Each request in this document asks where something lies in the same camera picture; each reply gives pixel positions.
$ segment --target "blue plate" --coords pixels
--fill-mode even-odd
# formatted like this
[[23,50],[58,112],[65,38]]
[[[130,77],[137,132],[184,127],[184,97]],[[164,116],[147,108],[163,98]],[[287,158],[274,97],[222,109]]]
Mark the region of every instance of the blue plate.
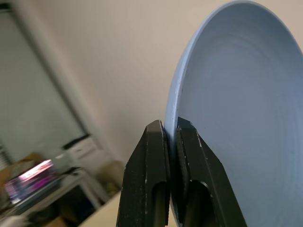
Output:
[[207,18],[171,83],[171,144],[178,116],[221,160],[249,227],[302,226],[303,56],[272,12],[235,1]]

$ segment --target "light blue dish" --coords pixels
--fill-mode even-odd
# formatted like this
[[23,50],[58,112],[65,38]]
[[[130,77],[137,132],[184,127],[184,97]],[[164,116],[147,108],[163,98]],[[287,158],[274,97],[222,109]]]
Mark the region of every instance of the light blue dish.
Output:
[[223,163],[249,227],[302,226],[303,56],[271,11],[234,1],[206,19],[171,83],[171,145],[178,116]]

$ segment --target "white wall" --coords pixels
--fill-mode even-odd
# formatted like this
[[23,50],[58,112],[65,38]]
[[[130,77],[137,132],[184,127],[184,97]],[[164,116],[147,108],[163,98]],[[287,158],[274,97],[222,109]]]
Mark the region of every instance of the white wall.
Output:
[[0,13],[0,140],[13,161],[84,134],[9,13]]
[[[226,0],[28,0],[84,84],[104,140],[126,161],[145,125],[164,119],[177,62]],[[303,46],[303,2],[259,0]]]

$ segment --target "desk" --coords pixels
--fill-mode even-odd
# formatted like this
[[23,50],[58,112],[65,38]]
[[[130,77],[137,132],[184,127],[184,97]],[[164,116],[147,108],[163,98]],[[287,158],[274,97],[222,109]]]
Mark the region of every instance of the desk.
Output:
[[[112,198],[107,204],[102,208],[93,213],[88,219],[86,219],[80,227],[116,227],[118,208],[120,202],[120,193]],[[171,209],[169,209],[169,224],[168,227],[177,227],[172,214]]]
[[103,201],[107,201],[108,197],[102,189],[98,188],[98,193],[92,190],[92,186],[89,182],[89,176],[82,170],[76,171],[77,175],[67,175],[65,176],[61,181],[61,186],[59,189],[48,195],[46,198],[42,199],[38,203],[36,203],[31,208],[27,209],[25,212],[23,212],[21,215],[23,217],[27,217],[30,213],[36,212],[39,210],[42,210],[49,205],[51,205],[53,202],[58,200],[60,197],[65,195],[67,192],[75,188],[76,186],[79,186],[86,197],[89,199],[93,207],[97,210],[101,207],[101,204],[99,203],[98,198],[100,198]]

